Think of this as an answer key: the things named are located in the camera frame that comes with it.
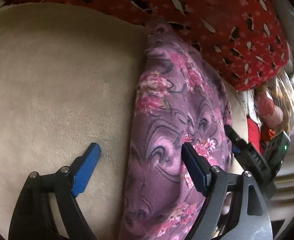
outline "cushion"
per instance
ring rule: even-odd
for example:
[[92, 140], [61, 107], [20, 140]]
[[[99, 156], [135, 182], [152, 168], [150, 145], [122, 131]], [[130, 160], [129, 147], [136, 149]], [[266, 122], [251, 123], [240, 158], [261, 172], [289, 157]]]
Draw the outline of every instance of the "cushion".
[[133, 24], [165, 17], [178, 35], [238, 91], [260, 86], [289, 59], [283, 27], [270, 0], [5, 0], [70, 3]]
[[[28, 174], [70, 165], [91, 142], [100, 144], [102, 157], [77, 201], [99, 240], [117, 238], [144, 47], [141, 26], [89, 8], [28, 4], [0, 11], [4, 238]], [[57, 226], [66, 236], [61, 219]]]

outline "long brown hair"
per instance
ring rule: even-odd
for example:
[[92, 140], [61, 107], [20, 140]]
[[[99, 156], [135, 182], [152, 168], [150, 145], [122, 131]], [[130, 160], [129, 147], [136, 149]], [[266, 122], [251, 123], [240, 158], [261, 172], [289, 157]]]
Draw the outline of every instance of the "long brown hair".
[[284, 75], [286, 75], [285, 71], [281, 70], [274, 78], [256, 88], [255, 94], [257, 95], [263, 91], [268, 91], [270, 93], [275, 105], [278, 106], [284, 114], [282, 123], [274, 127], [274, 130], [276, 133], [284, 130], [287, 134], [289, 134], [291, 130], [290, 120], [292, 117], [292, 109], [294, 103], [292, 101], [288, 88], [282, 81], [284, 80]]

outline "black plastic bracket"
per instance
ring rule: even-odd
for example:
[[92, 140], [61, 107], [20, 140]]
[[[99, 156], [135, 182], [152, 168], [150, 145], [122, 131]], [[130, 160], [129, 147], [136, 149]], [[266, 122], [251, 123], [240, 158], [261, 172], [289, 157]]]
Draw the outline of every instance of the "black plastic bracket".
[[64, 240], [59, 235], [49, 201], [56, 195], [59, 211], [71, 240], [97, 240], [77, 204], [100, 158], [100, 147], [91, 143], [86, 152], [55, 174], [29, 174], [13, 211], [9, 240]]
[[[251, 172], [244, 171], [242, 175], [236, 175], [226, 173], [218, 166], [210, 167], [207, 160], [198, 156], [190, 143], [183, 145], [182, 159], [192, 181], [194, 184], [197, 183], [197, 191], [207, 194], [205, 203], [185, 240], [212, 238], [227, 192], [233, 192], [231, 211], [223, 234], [216, 239], [273, 239], [267, 207]], [[211, 173], [209, 187], [206, 183], [208, 172]]]

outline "beige fleece blanket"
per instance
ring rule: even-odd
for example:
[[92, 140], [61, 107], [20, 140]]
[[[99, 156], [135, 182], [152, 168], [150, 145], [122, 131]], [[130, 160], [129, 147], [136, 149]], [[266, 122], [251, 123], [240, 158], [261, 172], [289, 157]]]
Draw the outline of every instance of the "beige fleece blanket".
[[[0, 233], [7, 238], [31, 171], [70, 165], [91, 142], [102, 157], [77, 198], [99, 240], [116, 239], [122, 214], [143, 29], [84, 7], [27, 4], [0, 11]], [[236, 92], [234, 126], [247, 139]], [[57, 205], [54, 216], [64, 236]]]

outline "pink flower pattern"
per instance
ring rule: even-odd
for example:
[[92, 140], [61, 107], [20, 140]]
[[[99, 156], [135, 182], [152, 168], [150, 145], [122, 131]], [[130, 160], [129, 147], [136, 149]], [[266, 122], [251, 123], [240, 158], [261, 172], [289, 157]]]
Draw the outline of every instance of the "pink flower pattern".
[[182, 203], [169, 216], [167, 222], [162, 224], [156, 237], [160, 237], [166, 233], [167, 230], [174, 228], [178, 224], [187, 225], [195, 219], [197, 212], [197, 204]]
[[151, 114], [155, 109], [161, 109], [163, 98], [169, 95], [171, 83], [155, 71], [141, 76], [138, 88], [135, 115]]
[[185, 76], [188, 91], [194, 92], [197, 87], [202, 86], [203, 80], [201, 74], [189, 56], [173, 52], [170, 54], [170, 59], [181, 69]]
[[210, 86], [208, 85], [207, 82], [203, 83], [203, 89], [205, 90], [205, 93], [210, 93], [211, 92]]
[[[184, 136], [184, 142], [192, 142], [192, 137], [190, 137], [187, 133]], [[193, 145], [193, 147], [198, 153], [198, 155], [205, 157], [211, 166], [218, 165], [217, 159], [210, 153], [216, 148], [216, 143], [214, 140], [207, 138], [206, 141], [196, 143], [195, 145]], [[184, 177], [186, 181], [188, 188], [194, 187], [194, 183], [192, 182], [191, 176], [183, 162], [181, 163], [180, 171], [181, 175]]]

